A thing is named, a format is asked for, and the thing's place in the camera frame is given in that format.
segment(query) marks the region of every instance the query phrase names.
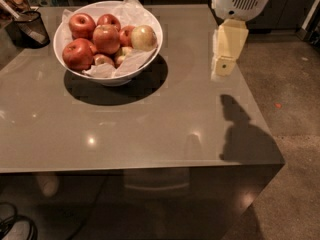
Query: fruit bowl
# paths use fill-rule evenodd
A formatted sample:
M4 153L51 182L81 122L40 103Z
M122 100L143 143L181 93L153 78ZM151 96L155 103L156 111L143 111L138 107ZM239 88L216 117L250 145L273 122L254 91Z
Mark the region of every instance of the fruit bowl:
M75 13L87 13L92 16L95 21L97 21L99 16L105 13L112 13L119 19L122 26L128 24L134 26L147 24L153 28L157 36L157 48L152 52L150 56L148 56L148 58L142 63L141 66L132 65L132 67L130 66L130 70L124 71L125 73L122 73L121 75L112 74L112 76L107 77L94 77L91 75L87 75L84 72L72 70L65 64L62 57L62 52L64 47L72 41L71 31L68 26L68 18L70 18ZM139 2L131 3L130 1L103 1L81 7L80 9L72 13L69 12L69 16L63 15L62 23L57 28L57 31L53 38L53 49L61 65L72 74L105 86L119 86L130 82L133 77L140 74L157 57L162 46L162 41L163 32L159 21L151 12L144 9Z

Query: table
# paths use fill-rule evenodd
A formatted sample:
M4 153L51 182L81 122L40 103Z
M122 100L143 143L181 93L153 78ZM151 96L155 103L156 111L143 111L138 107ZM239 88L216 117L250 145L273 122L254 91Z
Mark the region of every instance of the table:
M169 213L164 200L183 196L196 207L202 219L179 216L159 239L219 239L284 161L239 68L211 78L217 25L207 5L146 8L159 19L163 46L124 86L67 72L52 42L1 69L0 172L121 172L130 200L155 198ZM40 8L51 40L64 9Z

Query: white device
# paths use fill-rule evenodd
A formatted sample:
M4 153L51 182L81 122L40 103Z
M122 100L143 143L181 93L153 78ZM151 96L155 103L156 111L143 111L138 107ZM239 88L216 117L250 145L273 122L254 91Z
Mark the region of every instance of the white device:
M230 75L248 36L246 21L257 17L269 0L212 0L212 9L224 20L214 36L214 75Z

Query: red apple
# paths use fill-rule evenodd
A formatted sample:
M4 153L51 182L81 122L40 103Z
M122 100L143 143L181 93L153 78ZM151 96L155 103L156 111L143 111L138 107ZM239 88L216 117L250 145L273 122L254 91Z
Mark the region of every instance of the red apple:
M120 67L126 56L132 51L131 46L122 46L120 49L116 52L114 55L114 62L116 65L116 68Z
M131 42L134 49L151 51L157 47L157 36L152 27L141 25L132 30Z
M96 65L96 66L104 64L104 63L108 63L108 64L114 66L113 60L107 55L98 53L93 56L93 59L94 59L94 65Z
M96 23L86 13L76 13L69 20L69 28L73 38L91 39Z
M92 54L93 55L95 55L95 54L97 54L98 53L98 49L97 49L97 47L94 45L94 43L92 43L90 40L88 40L88 39L85 39L85 40L87 40L87 42L88 42L88 44L89 44L89 47L90 47L90 49L91 49L91 51L92 51Z
M120 31L121 29L120 21L113 14L107 13L99 17L97 21L97 25L107 25L107 24L114 25L118 31Z
M132 47L132 43L131 43L131 33L132 30L134 29L134 26L132 25L128 25L123 27L120 31L119 31L119 35L120 35L120 45L121 46L131 46Z
M63 49L62 58L68 68L82 71L91 67L93 54L87 41L84 38L77 38Z
M120 48L119 32L114 25L98 25L93 32L93 43L99 53L112 55Z

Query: table top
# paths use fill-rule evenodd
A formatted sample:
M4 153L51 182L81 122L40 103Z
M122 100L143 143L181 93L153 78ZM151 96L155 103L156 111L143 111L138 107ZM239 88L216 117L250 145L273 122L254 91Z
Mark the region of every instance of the table top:
M208 6L146 8L164 42L124 86L66 71L52 42L0 70L1 173L283 163L239 68L211 79ZM51 41L64 9L40 8Z

